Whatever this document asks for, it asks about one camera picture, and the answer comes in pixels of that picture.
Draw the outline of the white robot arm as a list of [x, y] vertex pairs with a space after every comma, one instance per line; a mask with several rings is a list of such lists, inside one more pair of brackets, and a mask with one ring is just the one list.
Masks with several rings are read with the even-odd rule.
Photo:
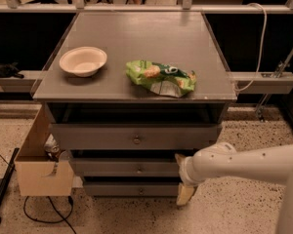
[[235, 176], [283, 184], [285, 194], [275, 234], [293, 234], [293, 144], [238, 152], [231, 144], [220, 142], [175, 158], [181, 178], [179, 206], [186, 205], [208, 178]]

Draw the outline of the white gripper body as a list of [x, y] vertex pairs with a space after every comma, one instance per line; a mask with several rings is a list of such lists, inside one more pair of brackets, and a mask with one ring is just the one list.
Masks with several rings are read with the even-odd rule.
[[194, 170], [192, 157], [185, 156], [186, 160], [179, 166], [179, 176], [186, 186], [198, 186], [204, 181], [204, 178], [198, 176], [198, 173]]

